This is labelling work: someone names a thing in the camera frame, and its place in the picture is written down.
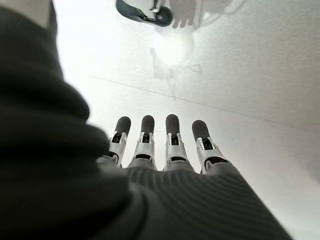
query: black fingertip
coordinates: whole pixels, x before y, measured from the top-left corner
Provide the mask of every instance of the black fingertip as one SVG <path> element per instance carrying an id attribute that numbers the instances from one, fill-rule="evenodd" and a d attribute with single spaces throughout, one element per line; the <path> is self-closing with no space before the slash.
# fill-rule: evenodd
<path id="1" fill-rule="evenodd" d="M 194 140 L 197 141 L 198 138 L 207 138 L 210 137 L 208 127 L 204 121 L 196 120 L 192 124 L 192 132 Z"/>
<path id="2" fill-rule="evenodd" d="M 180 133 L 179 118 L 174 114 L 168 115 L 165 119 L 165 128 L 167 135 L 171 133 L 173 136 L 176 136 L 177 133 Z"/>
<path id="3" fill-rule="evenodd" d="M 154 130 L 155 119 L 150 115 L 144 116 L 141 122 L 141 132 L 148 135 L 149 133 L 154 133 Z"/>
<path id="4" fill-rule="evenodd" d="M 116 123 L 115 131 L 120 134 L 126 133 L 126 135 L 128 136 L 130 127 L 131 127 L 130 118 L 127 116 L 123 116 L 123 117 L 120 117 L 120 119 Z"/>

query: white ceiling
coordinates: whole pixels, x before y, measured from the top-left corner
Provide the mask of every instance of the white ceiling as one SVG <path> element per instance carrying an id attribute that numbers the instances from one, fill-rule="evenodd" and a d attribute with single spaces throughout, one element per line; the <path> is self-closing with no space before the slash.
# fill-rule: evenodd
<path id="1" fill-rule="evenodd" d="M 125 166 L 151 114 L 162 169 L 173 113 L 199 171 L 191 124 L 202 119 L 280 222 L 320 238 L 316 3 L 167 0 L 179 21 L 160 28 L 124 18 L 113 0 L 56 0 L 60 59 L 91 123 L 110 134 L 131 118 Z"/>

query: robotic hand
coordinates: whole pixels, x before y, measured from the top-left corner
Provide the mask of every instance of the robotic hand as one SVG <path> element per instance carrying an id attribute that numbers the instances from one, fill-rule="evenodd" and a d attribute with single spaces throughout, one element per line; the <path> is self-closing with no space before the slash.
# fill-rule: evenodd
<path id="1" fill-rule="evenodd" d="M 194 172 L 182 141 L 178 117 L 170 114 L 166 118 L 165 125 L 167 134 L 165 144 L 166 159 L 163 171 L 185 170 Z M 98 163 L 122 167 L 121 162 L 130 127 L 131 121 L 128 117 L 123 116 L 118 120 L 113 136 L 110 138 L 109 151 L 98 158 Z M 145 116 L 142 119 L 140 136 L 128 168 L 143 167 L 157 170 L 155 164 L 154 128 L 154 118 L 150 115 Z M 203 121 L 196 120 L 192 124 L 192 131 L 201 164 L 201 174 L 219 175 L 226 172 L 239 174 L 231 162 L 222 155 L 218 146 L 213 143 L 207 125 Z"/>
<path id="2" fill-rule="evenodd" d="M 116 9 L 128 19 L 161 27 L 169 26 L 173 20 L 172 12 L 160 6 L 160 0 L 117 0 Z"/>

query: robotic finger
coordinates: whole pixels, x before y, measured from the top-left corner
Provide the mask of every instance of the robotic finger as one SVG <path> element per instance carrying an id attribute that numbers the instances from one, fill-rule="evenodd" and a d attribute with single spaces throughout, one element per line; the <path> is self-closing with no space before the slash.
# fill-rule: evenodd
<path id="1" fill-rule="evenodd" d="M 165 120 L 166 144 L 164 171 L 186 170 L 194 172 L 187 157 L 180 134 L 180 123 L 176 115 L 170 114 Z"/>
<path id="2" fill-rule="evenodd" d="M 192 132 L 202 174 L 240 174 L 231 162 L 223 156 L 218 146 L 214 144 L 204 121 L 196 120 L 192 124 Z"/>
<path id="3" fill-rule="evenodd" d="M 110 138 L 109 151 L 99 157 L 99 164 L 112 164 L 122 167 L 121 162 L 125 153 L 127 137 L 131 127 L 131 120 L 127 116 L 121 117 L 116 123 L 112 137 Z"/>
<path id="4" fill-rule="evenodd" d="M 117 0 L 116 9 L 136 22 L 166 27 L 173 21 L 172 12 L 166 6 L 160 6 L 159 0 Z"/>
<path id="5" fill-rule="evenodd" d="M 154 118 L 150 115 L 144 116 L 141 122 L 141 133 L 128 168 L 143 167 L 157 170 L 155 164 L 154 129 Z"/>

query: ribbed fabric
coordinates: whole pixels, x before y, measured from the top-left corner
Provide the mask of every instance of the ribbed fabric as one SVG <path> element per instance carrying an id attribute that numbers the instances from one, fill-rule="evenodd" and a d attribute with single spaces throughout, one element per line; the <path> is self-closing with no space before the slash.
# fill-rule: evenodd
<path id="1" fill-rule="evenodd" d="M 207 176 L 141 167 L 127 171 L 130 182 L 160 198 L 174 239 L 291 239 L 240 175 Z"/>

